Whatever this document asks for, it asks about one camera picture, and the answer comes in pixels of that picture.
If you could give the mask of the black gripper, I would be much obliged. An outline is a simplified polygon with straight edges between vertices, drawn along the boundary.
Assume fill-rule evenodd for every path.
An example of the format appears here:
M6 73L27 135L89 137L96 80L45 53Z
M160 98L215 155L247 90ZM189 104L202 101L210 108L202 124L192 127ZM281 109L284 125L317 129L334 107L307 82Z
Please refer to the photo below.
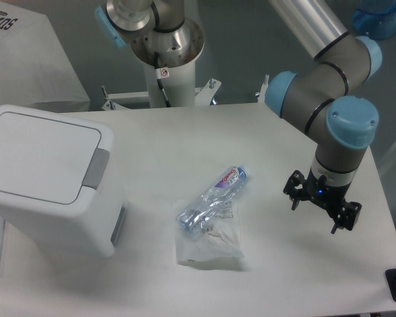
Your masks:
M301 201L312 202L326 210L333 218L331 234L337 230L351 231L358 221L362 205L358 202L345 200L345 195L353 181L356 170L350 172L334 172L324 167L317 157L313 158L308 179L295 170L286 181L283 192L292 202L291 210L295 211Z

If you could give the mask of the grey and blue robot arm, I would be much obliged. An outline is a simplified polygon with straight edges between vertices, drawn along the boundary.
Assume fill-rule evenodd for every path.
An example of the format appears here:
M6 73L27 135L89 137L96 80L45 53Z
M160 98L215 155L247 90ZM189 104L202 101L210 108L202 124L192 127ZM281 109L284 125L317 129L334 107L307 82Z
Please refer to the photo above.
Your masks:
M326 210L334 229L352 230L361 204L345 195L379 115L371 102L350 92L379 69L380 47L350 35L324 1L273 1L272 6L317 63L303 77L279 73L263 94L278 117L317 145L309 174L293 172L284 193L293 205L310 201ZM204 39L186 18L183 1L107 1L94 15L108 39L119 48L131 46L144 65L153 108L196 105L195 60Z

